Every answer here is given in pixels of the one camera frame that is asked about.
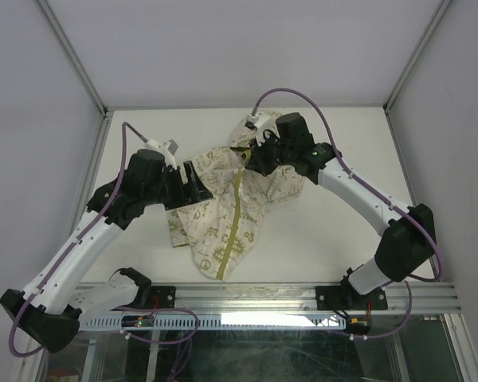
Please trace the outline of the cream green-printed hooded jacket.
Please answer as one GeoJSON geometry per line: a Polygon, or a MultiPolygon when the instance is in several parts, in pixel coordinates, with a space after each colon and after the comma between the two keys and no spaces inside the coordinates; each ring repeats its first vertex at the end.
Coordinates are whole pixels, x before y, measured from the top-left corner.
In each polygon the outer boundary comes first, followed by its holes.
{"type": "Polygon", "coordinates": [[[167,212],[173,247],[189,247],[197,269],[225,281],[254,248],[272,205],[298,197],[304,178],[290,166],[266,177],[245,165],[255,132],[240,122],[224,146],[191,158],[212,199],[167,212]]]}

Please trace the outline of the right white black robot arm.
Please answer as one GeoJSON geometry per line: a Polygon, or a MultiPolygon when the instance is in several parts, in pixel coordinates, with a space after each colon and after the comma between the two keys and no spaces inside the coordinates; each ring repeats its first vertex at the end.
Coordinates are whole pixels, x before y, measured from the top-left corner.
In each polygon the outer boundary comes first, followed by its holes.
{"type": "Polygon", "coordinates": [[[434,254],[433,213],[423,204],[410,206],[368,185],[343,163],[333,146],[315,142],[304,117],[289,113],[278,118],[264,112],[248,115],[245,125],[255,136],[249,147],[248,169],[268,176],[281,166],[333,193],[378,233],[380,243],[372,259],[348,270],[331,309],[361,309],[369,294],[401,282],[434,254]]]}

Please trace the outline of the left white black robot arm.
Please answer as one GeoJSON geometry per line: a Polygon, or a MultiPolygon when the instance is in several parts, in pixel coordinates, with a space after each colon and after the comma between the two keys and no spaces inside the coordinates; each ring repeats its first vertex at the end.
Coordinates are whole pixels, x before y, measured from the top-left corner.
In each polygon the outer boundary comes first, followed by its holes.
{"type": "Polygon", "coordinates": [[[15,331],[21,329],[50,353],[64,349],[80,327],[109,310],[154,307],[152,281],[132,267],[85,292],[77,286],[101,253],[141,217],[151,205],[166,211],[212,199],[190,161],[171,165],[165,154],[140,149],[123,156],[116,179],[99,187],[88,201],[80,222],[48,265],[20,290],[8,289],[0,304],[13,321],[10,351],[15,331]]]}

